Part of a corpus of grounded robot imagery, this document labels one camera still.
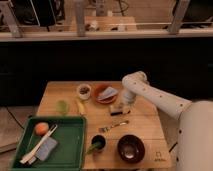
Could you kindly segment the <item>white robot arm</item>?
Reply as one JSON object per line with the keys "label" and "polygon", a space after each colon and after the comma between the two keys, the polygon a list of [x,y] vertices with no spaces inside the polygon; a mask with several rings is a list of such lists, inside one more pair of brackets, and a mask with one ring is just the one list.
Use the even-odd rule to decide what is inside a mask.
{"label": "white robot arm", "polygon": [[213,171],[213,101],[191,101],[150,86],[142,71],[122,78],[122,102],[142,96],[179,121],[176,171]]}

